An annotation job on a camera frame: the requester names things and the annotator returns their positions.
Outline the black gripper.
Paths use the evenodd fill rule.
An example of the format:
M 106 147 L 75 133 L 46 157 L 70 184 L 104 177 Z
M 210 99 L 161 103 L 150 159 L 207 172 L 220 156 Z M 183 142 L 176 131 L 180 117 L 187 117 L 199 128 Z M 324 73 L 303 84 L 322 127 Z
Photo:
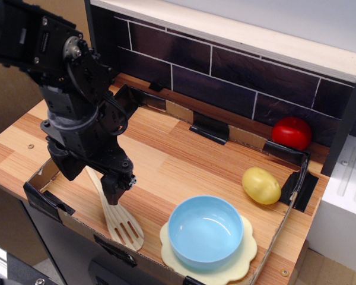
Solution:
M 67 180 L 74 180 L 86 167 L 103 174 L 101 185 L 109 205 L 117 205 L 136 177 L 133 163 L 120 147 L 117 137 L 106 134 L 98 122 L 81 129 L 61 129 L 51 119 L 41 123 L 47 133 L 50 156 Z

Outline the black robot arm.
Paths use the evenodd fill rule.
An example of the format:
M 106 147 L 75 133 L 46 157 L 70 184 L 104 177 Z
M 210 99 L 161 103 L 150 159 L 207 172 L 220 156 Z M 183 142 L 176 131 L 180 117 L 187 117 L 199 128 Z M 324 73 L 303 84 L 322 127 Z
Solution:
M 136 178 L 117 141 L 129 113 L 110 91 L 115 71 L 73 23 L 23 1 L 0 1 L 0 64 L 39 86 L 48 108 L 41 128 L 64 177 L 74 180 L 85 167 L 100 172 L 104 196 L 116 205 Z

